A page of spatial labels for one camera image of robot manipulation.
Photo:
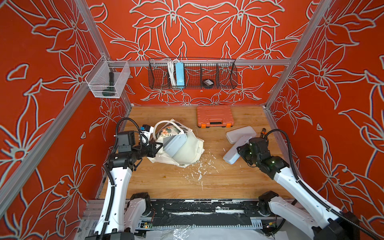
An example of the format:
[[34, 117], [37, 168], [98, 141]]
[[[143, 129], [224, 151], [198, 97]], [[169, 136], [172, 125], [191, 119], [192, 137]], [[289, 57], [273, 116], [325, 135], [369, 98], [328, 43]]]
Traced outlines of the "white canvas tote bag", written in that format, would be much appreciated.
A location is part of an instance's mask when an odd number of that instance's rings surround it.
[[159, 121], [151, 127], [150, 139], [163, 145], [153, 158], [148, 158], [152, 163], [186, 168], [197, 163], [205, 152], [204, 140], [174, 119]]

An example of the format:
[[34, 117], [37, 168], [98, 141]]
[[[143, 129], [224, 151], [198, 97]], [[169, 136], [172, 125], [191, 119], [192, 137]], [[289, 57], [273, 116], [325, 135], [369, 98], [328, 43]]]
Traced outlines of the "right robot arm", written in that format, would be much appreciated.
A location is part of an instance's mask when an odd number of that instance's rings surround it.
[[273, 132], [262, 132], [260, 137], [250, 138], [247, 143], [237, 147], [237, 152], [250, 167], [258, 168], [286, 189], [304, 209], [268, 191], [259, 196], [259, 213], [263, 216], [280, 216], [313, 240], [359, 240], [361, 233], [377, 240], [379, 237], [363, 228], [353, 213], [344, 213], [299, 177], [289, 137], [286, 137], [289, 161], [271, 155], [268, 136]]

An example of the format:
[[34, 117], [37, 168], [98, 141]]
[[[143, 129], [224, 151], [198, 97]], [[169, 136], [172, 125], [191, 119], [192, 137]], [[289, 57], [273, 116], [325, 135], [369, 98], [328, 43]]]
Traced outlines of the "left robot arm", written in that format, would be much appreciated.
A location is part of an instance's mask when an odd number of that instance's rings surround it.
[[131, 118], [122, 118], [118, 124], [123, 121], [133, 123], [136, 130], [115, 132], [113, 151], [103, 166], [108, 177], [107, 195], [89, 240], [133, 240], [141, 216], [152, 211], [148, 193], [134, 194], [127, 202], [127, 190], [132, 174], [143, 158], [154, 158], [163, 144], [151, 140], [151, 126], [139, 127]]

